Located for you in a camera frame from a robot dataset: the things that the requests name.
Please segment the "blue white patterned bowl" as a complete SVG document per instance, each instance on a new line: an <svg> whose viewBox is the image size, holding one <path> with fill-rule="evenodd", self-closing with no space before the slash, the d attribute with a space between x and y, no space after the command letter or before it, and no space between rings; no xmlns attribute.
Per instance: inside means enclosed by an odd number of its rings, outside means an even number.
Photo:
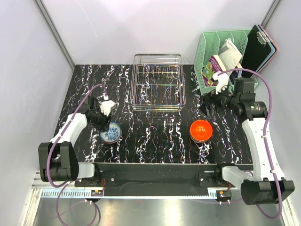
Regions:
<svg viewBox="0 0 301 226"><path fill-rule="evenodd" d="M119 140L121 134L121 126L117 122L111 121L109 124L109 129L105 132L100 132L99 136L104 143L113 144Z"/></svg>

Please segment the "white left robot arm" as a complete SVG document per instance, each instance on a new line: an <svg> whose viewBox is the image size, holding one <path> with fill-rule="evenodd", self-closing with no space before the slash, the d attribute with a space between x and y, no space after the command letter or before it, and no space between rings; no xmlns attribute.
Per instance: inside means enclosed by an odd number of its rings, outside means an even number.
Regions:
<svg viewBox="0 0 301 226"><path fill-rule="evenodd" d="M58 133L38 147L40 178L52 186L55 182L69 182L85 179L91 186L100 184L102 178L93 163L80 163L74 146L83 129L91 124L99 132L109 129L111 112L116 107L112 100L101 104L95 97L82 100L78 108L68 115L67 121Z"/></svg>

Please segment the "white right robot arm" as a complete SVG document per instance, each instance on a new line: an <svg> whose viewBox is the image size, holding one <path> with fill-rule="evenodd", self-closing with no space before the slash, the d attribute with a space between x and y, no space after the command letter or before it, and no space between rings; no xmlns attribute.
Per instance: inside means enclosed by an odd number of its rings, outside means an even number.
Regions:
<svg viewBox="0 0 301 226"><path fill-rule="evenodd" d="M232 92L212 90L203 95L204 112L211 105L216 111L229 109L238 118L247 137L253 162L253 174L243 172L234 164L222 164L214 174L218 186L231 183L240 190L247 205L281 204L294 190L293 181L286 180L269 134L268 110L264 102L255 100L254 80L237 78Z"/></svg>

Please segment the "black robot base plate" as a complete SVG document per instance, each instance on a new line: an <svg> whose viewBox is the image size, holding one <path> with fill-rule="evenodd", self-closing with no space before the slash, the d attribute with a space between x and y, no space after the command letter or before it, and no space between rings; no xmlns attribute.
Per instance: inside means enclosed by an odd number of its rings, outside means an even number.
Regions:
<svg viewBox="0 0 301 226"><path fill-rule="evenodd" d="M208 188L228 189L218 164L97 163L96 176L76 187L104 186L104 196L159 198L208 195Z"/></svg>

